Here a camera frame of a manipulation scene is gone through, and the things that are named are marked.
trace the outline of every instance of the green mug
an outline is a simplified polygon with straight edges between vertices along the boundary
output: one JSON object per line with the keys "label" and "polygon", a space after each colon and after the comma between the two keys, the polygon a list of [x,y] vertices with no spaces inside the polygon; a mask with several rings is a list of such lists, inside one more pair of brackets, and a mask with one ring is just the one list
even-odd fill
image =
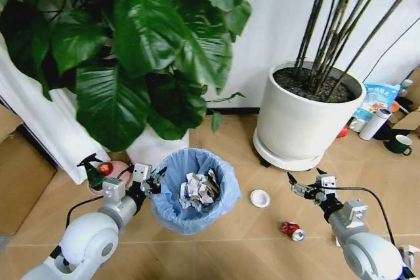
{"label": "green mug", "polygon": [[402,153],[404,155],[410,155],[413,152],[413,149],[410,147],[413,144],[413,141],[407,136],[402,134],[397,134],[394,138],[388,142],[384,142],[385,147],[394,153]]}

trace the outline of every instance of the black cable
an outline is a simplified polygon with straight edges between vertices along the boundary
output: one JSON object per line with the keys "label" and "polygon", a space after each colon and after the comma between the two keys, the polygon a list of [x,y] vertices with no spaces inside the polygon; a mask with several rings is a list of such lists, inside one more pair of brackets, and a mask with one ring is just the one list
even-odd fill
{"label": "black cable", "polygon": [[316,187],[323,188],[325,190],[362,190],[362,191],[367,191],[368,193],[370,193],[372,196],[374,196],[374,198],[376,199],[376,201],[379,204],[379,207],[381,208],[383,218],[385,219],[385,224],[387,225],[389,238],[391,240],[391,243],[396,247],[394,236],[392,235],[391,226],[389,225],[389,221],[388,221],[387,214],[385,213],[385,209],[382,205],[381,200],[379,199],[378,196],[376,196],[376,194],[373,191],[371,191],[367,188],[363,188],[363,187],[325,187],[325,186],[321,186],[321,185],[316,185]]}
{"label": "black cable", "polygon": [[68,212],[67,212],[67,219],[66,219],[66,229],[67,229],[67,227],[70,225],[70,216],[72,215],[72,212],[73,212],[73,210],[74,209],[76,209],[76,208],[78,208],[78,207],[80,207],[80,206],[82,206],[82,205],[84,205],[84,204],[86,204],[86,203],[91,203],[92,201],[95,201],[95,200],[98,200],[98,199],[101,199],[101,198],[103,198],[104,196],[99,196],[99,197],[95,197],[95,198],[92,198],[92,199],[89,199],[89,200],[85,200],[85,201],[82,201],[81,203],[78,203],[76,206],[73,206]]}
{"label": "black cable", "polygon": [[385,50],[385,52],[382,53],[382,55],[376,61],[375,65],[373,65],[371,71],[369,71],[369,73],[367,74],[367,76],[365,77],[365,79],[363,79],[362,82],[365,82],[365,80],[371,75],[372,71],[375,69],[375,67],[379,63],[379,61],[381,61],[382,57],[384,57],[384,55],[396,44],[396,42],[398,42],[401,37],[403,37],[412,27],[414,27],[414,25],[416,23],[418,23],[419,20],[420,20],[420,16],[400,36],[398,36],[398,38],[390,45],[390,47],[388,47]]}
{"label": "black cable", "polygon": [[129,167],[127,167],[125,170],[121,171],[121,173],[118,174],[117,179],[119,180],[119,178],[125,173],[125,172],[134,172],[134,165],[130,165]]}

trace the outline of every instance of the white bottle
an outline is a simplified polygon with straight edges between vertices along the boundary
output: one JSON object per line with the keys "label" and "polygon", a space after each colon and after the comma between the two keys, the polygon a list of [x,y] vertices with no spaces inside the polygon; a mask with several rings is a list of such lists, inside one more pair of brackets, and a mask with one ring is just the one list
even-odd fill
{"label": "white bottle", "polygon": [[401,89],[400,89],[400,93],[398,93],[398,96],[406,96],[408,93],[408,88],[410,87],[410,85],[413,84],[413,80],[410,79],[405,79],[402,83],[401,83]]}
{"label": "white bottle", "polygon": [[369,123],[362,129],[359,134],[359,137],[363,140],[371,140],[373,135],[381,128],[381,126],[388,120],[391,116],[391,112],[385,108],[381,108],[376,114],[372,117]]}

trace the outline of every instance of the white flower pot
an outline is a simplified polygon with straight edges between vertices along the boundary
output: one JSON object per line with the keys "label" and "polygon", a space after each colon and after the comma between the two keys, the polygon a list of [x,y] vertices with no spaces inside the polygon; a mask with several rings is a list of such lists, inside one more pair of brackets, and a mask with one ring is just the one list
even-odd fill
{"label": "white flower pot", "polygon": [[180,140],[164,140],[147,125],[143,133],[127,148],[133,163],[151,164],[156,168],[169,154],[190,146],[189,131]]}
{"label": "white flower pot", "polygon": [[[269,163],[288,170],[306,170],[316,166],[356,108],[362,103],[366,89],[359,80],[346,75],[343,84],[356,99],[345,103],[323,103],[297,96],[279,86],[273,73],[293,67],[287,63],[272,68],[264,92],[254,145]],[[304,67],[312,67],[305,62]],[[333,68],[338,78],[341,70]]]}

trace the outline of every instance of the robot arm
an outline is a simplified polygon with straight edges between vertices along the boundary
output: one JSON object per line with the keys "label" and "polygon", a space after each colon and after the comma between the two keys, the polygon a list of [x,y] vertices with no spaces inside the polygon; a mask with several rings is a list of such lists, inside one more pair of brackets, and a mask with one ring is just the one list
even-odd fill
{"label": "robot arm", "polygon": [[392,243],[369,233],[364,222],[368,206],[360,199],[342,204],[334,189],[336,177],[319,169],[318,172],[311,185],[298,183],[288,172],[291,191],[321,207],[354,274],[362,280],[416,279]]}
{"label": "robot arm", "polygon": [[151,175],[150,165],[136,164],[133,183],[125,191],[124,181],[110,178],[103,183],[104,203],[98,212],[75,219],[64,232],[60,244],[43,264],[30,270],[23,280],[84,280],[114,253],[123,233],[144,200],[160,192],[166,169]]}

